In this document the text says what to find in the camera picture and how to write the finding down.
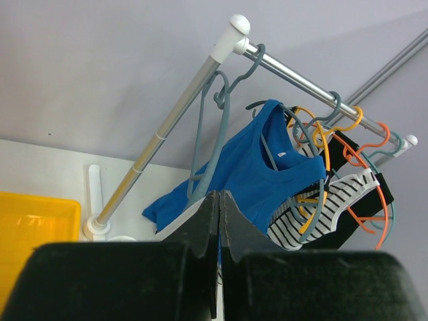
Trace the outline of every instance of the garment rack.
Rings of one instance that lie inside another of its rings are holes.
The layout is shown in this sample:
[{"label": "garment rack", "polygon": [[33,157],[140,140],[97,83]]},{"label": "garment rack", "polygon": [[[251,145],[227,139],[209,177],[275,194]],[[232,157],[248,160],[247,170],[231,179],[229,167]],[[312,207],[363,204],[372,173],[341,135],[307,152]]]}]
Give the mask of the garment rack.
[{"label": "garment rack", "polygon": [[[169,115],[165,118],[164,122],[148,142],[139,158],[129,169],[128,173],[125,175],[104,208],[102,206],[99,171],[97,174],[94,172],[91,173],[90,170],[89,194],[91,202],[91,216],[84,224],[84,234],[88,238],[91,240],[105,240],[105,234],[110,229],[109,219],[140,177],[147,164],[167,139],[171,130],[175,127],[177,122],[199,95],[205,83],[219,68],[219,66],[223,64],[232,53],[243,55],[251,60],[255,60],[257,58],[258,48],[250,43],[247,38],[249,31],[250,24],[247,18],[242,15],[232,16],[229,21],[229,25],[215,44],[208,58],[196,73],[195,77],[191,80],[181,97],[177,100],[177,103],[174,105]],[[290,69],[270,55],[265,53],[261,59],[260,65],[305,91],[309,95],[315,97],[319,101],[327,104],[331,108],[336,106],[334,96],[330,92],[322,89],[320,86],[314,84],[304,76],[301,76],[299,73]],[[353,120],[356,120],[356,116],[358,114],[353,107],[348,106],[344,102],[340,106],[340,113]],[[385,137],[386,135],[381,126],[365,116],[362,118],[360,125],[378,136]],[[413,135],[408,135],[403,140],[404,145],[394,156],[398,156],[417,144],[417,139]],[[391,135],[389,141],[395,146],[399,145],[399,142],[394,135]],[[386,161],[388,161],[388,159],[381,159],[381,163],[385,163]]]}]

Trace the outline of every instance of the blue tank top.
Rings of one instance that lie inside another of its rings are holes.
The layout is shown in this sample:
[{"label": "blue tank top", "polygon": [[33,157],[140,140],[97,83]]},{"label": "blue tank top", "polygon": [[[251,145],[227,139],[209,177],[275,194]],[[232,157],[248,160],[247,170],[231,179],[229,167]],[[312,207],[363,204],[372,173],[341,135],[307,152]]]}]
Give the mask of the blue tank top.
[{"label": "blue tank top", "polygon": [[[227,142],[208,188],[208,192],[231,191],[241,212],[265,234],[274,211],[288,197],[326,177],[321,156],[308,158],[294,150],[279,104],[268,100],[253,121]],[[278,171],[272,169],[261,133]],[[206,166],[197,175],[204,173]],[[181,183],[143,211],[159,231],[183,212],[188,184],[189,180]]]}]

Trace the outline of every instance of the orange plastic container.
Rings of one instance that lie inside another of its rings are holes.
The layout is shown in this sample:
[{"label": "orange plastic container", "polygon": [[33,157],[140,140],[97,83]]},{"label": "orange plastic container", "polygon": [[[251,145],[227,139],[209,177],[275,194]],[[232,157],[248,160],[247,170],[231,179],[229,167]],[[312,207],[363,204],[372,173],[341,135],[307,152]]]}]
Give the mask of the orange plastic container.
[{"label": "orange plastic container", "polygon": [[77,241],[80,204],[0,192],[0,313],[35,247]]}]

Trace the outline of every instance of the silver pole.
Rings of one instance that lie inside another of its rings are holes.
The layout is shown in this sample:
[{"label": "silver pole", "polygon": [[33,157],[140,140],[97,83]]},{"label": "silver pole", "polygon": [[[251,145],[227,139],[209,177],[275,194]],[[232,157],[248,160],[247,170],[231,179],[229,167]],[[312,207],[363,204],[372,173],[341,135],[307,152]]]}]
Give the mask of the silver pole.
[{"label": "silver pole", "polygon": [[[252,43],[250,43],[247,46],[247,51],[244,53],[244,56],[254,61],[257,58],[257,51],[258,48]],[[288,81],[289,83],[300,88],[309,95],[320,100],[321,102],[329,105],[330,107],[334,108],[336,106],[334,96],[330,92],[309,81],[304,76],[301,76],[300,74],[285,66],[282,62],[276,60],[268,54],[264,54],[260,65],[266,68],[267,70],[273,72],[277,76]],[[356,120],[358,116],[358,112],[354,108],[351,108],[350,106],[345,104],[344,102],[340,107],[340,113],[353,120]],[[364,116],[361,120],[360,125],[381,137],[385,137],[385,132],[383,128],[370,118]],[[389,141],[398,146],[398,141],[395,136],[391,135]]]},{"label": "silver pole", "polygon": [[146,168],[154,154],[156,154],[158,149],[162,146],[165,138],[169,135],[171,130],[175,127],[177,122],[186,112],[187,108],[198,96],[199,92],[202,90],[202,87],[219,66],[220,63],[216,62],[211,56],[205,60],[196,76],[192,79],[191,83],[187,86],[186,90],[175,104],[174,108],[170,111],[167,118],[156,131],[156,134],[153,135],[150,142],[148,142],[146,148],[143,150],[138,160],[133,164],[126,176],[122,179],[122,182],[119,184],[113,196],[110,198],[107,205],[103,208],[101,214],[95,220],[95,225],[107,224],[107,221],[109,218],[111,218],[120,202],[122,202],[123,198],[125,198],[126,194],[135,184],[136,180],[140,177],[141,172]]},{"label": "silver pole", "polygon": [[[398,69],[403,67],[411,58],[420,52],[428,44],[428,29],[413,40],[405,49],[396,55],[389,63],[370,78],[360,89],[346,100],[349,106],[358,105],[373,90],[378,88],[386,79],[392,76]],[[343,115],[333,118],[329,125],[334,125],[342,120]]]}]

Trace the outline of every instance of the yellow bin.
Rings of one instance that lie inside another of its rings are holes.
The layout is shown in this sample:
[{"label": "yellow bin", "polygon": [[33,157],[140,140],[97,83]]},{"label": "yellow bin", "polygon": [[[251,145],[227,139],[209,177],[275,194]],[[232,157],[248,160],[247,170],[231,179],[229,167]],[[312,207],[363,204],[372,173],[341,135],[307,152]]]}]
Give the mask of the yellow bin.
[{"label": "yellow bin", "polygon": [[33,250],[77,241],[79,229],[76,201],[0,192],[0,313]]}]

